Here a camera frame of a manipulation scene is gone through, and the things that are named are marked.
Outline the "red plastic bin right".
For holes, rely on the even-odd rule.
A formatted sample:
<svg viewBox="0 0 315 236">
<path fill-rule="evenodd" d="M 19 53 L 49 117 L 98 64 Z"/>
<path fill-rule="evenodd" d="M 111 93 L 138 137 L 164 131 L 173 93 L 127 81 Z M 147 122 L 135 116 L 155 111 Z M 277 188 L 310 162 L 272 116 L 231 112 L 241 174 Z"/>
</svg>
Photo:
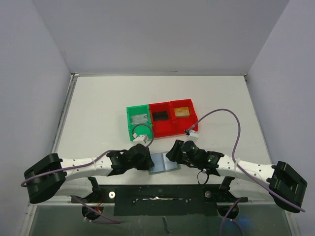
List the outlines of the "red plastic bin right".
<svg viewBox="0 0 315 236">
<path fill-rule="evenodd" d="M 172 109 L 178 107 L 189 107 L 190 116 L 187 118 L 177 118 L 175 117 L 175 135 L 184 134 L 187 129 L 189 129 L 193 124 L 198 121 L 193 102 L 191 99 L 174 100 L 170 102 Z"/>
</svg>

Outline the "red plastic bin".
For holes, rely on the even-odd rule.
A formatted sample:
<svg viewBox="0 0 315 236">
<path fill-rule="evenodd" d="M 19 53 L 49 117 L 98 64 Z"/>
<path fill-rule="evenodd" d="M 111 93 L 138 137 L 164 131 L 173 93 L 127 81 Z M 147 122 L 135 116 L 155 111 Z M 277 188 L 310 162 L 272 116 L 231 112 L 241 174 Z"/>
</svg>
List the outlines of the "red plastic bin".
<svg viewBox="0 0 315 236">
<path fill-rule="evenodd" d="M 190 116 L 187 118 L 177 118 L 175 117 L 175 135 L 184 134 L 187 129 L 189 129 L 193 124 L 198 121 L 193 102 L 191 99 L 174 100 L 170 102 L 172 109 L 178 107 L 189 107 Z"/>
<path fill-rule="evenodd" d="M 166 137 L 175 134 L 175 114 L 171 107 L 170 102 L 161 102 L 161 103 L 152 103 L 149 104 L 150 115 L 152 120 L 152 127 L 154 136 L 159 137 Z M 161 120 L 161 121 L 153 121 L 153 112 L 162 112 L 167 111 L 169 119 L 168 120 Z"/>
</svg>

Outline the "black card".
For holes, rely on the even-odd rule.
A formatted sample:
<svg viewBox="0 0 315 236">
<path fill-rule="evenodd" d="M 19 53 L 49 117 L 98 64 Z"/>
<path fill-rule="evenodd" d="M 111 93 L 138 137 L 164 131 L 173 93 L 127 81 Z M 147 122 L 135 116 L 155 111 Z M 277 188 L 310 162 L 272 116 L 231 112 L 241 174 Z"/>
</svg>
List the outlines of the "black card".
<svg viewBox="0 0 315 236">
<path fill-rule="evenodd" d="M 168 112 L 167 111 L 162 111 L 162 112 L 153 112 L 153 121 L 161 121 L 161 120 L 168 120 Z"/>
</svg>

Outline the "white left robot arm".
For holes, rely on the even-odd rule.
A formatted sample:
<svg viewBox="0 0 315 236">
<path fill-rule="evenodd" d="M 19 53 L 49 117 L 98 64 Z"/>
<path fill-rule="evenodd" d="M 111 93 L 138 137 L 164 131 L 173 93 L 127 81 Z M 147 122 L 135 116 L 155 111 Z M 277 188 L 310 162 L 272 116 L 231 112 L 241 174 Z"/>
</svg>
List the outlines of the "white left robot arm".
<svg viewBox="0 0 315 236">
<path fill-rule="evenodd" d="M 75 195 L 95 202 L 100 189 L 91 183 L 91 177 L 122 175 L 130 169 L 148 171 L 153 166 L 150 150 L 142 144 L 107 150 L 96 158 L 66 159 L 51 153 L 24 172 L 21 186 L 27 189 L 32 204 L 56 195 Z"/>
</svg>

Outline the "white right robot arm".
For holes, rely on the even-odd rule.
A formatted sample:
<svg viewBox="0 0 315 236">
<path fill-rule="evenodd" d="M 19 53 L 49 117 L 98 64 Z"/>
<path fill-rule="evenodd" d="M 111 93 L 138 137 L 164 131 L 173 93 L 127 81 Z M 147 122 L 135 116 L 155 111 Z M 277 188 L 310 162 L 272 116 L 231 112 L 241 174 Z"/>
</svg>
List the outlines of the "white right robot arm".
<svg viewBox="0 0 315 236">
<path fill-rule="evenodd" d="M 263 165 L 241 161 L 237 164 L 227 155 L 198 148 L 191 140 L 177 140 L 166 157 L 205 171 L 207 175 L 233 177 L 265 186 L 277 206 L 294 213 L 302 211 L 307 182 L 285 162 Z"/>
</svg>

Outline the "green plastic bin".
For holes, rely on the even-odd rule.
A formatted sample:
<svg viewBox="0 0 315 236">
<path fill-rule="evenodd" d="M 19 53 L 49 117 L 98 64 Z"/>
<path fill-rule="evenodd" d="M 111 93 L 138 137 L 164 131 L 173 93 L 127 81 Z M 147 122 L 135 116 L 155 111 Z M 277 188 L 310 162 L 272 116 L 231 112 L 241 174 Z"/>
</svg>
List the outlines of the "green plastic bin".
<svg viewBox="0 0 315 236">
<path fill-rule="evenodd" d="M 134 140 L 133 133 L 137 135 L 147 134 L 152 138 L 152 121 L 149 105 L 126 107 L 128 133 L 131 141 Z"/>
</svg>

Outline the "aluminium frame rail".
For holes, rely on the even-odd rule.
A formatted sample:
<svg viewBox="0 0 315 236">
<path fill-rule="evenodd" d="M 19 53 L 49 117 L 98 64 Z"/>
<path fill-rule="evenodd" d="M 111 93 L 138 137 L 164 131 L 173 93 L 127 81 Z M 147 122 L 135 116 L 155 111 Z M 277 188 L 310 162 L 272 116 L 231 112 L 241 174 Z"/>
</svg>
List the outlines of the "aluminium frame rail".
<svg viewBox="0 0 315 236">
<path fill-rule="evenodd" d="M 66 108 L 70 102 L 70 90 L 74 81 L 83 73 L 43 74 L 20 82 L 17 89 L 17 146 L 16 150 L 16 194 L 11 197 L 16 206 L 16 223 L 12 225 L 12 236 L 23 235 L 26 221 L 30 218 L 29 197 L 20 184 L 24 171 L 47 155 L 57 144 L 65 121 Z"/>
</svg>

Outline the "silver VIP card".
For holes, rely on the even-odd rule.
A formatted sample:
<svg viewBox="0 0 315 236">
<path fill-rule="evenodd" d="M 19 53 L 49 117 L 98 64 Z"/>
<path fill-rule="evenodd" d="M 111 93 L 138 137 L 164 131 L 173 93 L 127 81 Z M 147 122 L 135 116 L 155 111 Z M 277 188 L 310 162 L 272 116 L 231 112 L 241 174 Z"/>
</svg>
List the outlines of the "silver VIP card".
<svg viewBox="0 0 315 236">
<path fill-rule="evenodd" d="M 137 125 L 148 122 L 148 114 L 132 115 L 130 117 L 131 125 Z"/>
</svg>

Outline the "red plastic bin middle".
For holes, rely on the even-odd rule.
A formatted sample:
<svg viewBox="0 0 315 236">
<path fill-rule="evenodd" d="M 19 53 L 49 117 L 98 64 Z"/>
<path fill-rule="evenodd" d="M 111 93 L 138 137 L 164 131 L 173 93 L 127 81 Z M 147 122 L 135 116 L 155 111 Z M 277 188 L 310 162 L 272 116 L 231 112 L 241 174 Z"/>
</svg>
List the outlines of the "red plastic bin middle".
<svg viewBox="0 0 315 236">
<path fill-rule="evenodd" d="M 152 127 L 154 136 L 159 137 L 166 137 L 175 134 L 175 114 L 171 107 L 170 102 L 161 102 L 161 103 L 152 103 L 149 104 L 150 115 L 152 120 Z M 162 112 L 167 111 L 169 119 L 168 120 L 161 120 L 161 121 L 153 121 L 153 112 Z"/>
</svg>

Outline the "grey-green card holder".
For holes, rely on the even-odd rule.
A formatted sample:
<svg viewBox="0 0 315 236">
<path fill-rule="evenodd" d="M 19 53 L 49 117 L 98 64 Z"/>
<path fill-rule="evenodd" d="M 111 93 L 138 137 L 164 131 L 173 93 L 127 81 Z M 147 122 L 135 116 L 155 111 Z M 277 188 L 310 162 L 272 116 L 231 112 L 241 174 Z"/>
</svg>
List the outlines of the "grey-green card holder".
<svg viewBox="0 0 315 236">
<path fill-rule="evenodd" d="M 181 167 L 177 162 L 170 161 L 166 157 L 167 152 L 151 154 L 154 166 L 149 169 L 150 175 L 179 170 Z"/>
</svg>

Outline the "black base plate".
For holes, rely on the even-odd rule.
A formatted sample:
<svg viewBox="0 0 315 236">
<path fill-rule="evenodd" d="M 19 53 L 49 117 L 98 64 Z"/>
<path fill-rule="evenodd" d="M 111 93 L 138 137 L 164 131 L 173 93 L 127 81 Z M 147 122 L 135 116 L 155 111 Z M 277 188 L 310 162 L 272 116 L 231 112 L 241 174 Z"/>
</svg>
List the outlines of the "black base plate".
<svg viewBox="0 0 315 236">
<path fill-rule="evenodd" d="M 82 201 L 113 204 L 114 216 L 216 216 L 237 200 L 220 184 L 100 185 Z"/>
</svg>

